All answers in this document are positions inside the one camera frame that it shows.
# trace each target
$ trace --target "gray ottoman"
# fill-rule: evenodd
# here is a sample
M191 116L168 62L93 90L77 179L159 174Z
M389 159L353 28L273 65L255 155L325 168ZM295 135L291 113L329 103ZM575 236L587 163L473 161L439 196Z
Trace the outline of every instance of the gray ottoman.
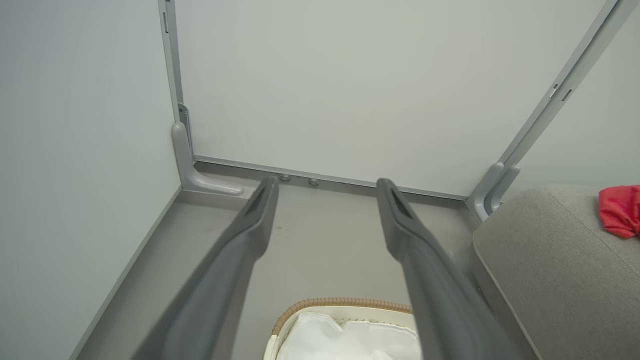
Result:
M640 359L640 240L604 231L598 191L529 190L474 233L474 276L525 359Z

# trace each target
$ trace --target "floor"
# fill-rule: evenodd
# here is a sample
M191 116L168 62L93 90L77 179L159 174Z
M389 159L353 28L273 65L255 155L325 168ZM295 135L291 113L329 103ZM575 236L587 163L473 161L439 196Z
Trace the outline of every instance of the floor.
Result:
M255 186L264 173L198 164L201 172ZM293 178L280 186L269 247L256 262L233 359L261 359L276 319L313 297L409 304L400 265L387 252L374 189ZM468 274L477 222L456 200L408 195L422 223ZM183 192L117 291L78 359L128 359L231 223L244 200Z

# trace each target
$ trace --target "white wall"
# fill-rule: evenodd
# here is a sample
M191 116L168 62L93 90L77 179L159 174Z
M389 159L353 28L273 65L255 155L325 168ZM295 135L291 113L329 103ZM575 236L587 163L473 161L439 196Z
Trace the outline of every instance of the white wall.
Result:
M68 359L179 187L158 3L0 4L0 359Z
M197 156L468 196L604 0L180 0Z
M640 10L531 150L503 200L550 184L640 184Z

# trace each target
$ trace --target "red fabric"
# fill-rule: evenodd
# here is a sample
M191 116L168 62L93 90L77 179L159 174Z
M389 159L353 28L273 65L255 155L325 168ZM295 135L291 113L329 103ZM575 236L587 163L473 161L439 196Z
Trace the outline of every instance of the red fabric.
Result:
M600 192L604 228L623 239L640 236L640 185L615 186Z

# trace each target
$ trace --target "basket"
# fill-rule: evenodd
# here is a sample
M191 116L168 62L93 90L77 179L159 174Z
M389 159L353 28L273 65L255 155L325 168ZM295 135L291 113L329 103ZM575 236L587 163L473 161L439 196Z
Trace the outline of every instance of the basket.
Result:
M411 306L394 302L330 297L307 299L295 303L276 322L267 342L263 360L276 360L280 347L302 313L319 313L332 317L339 325L361 320L372 323L388 323L416 331Z

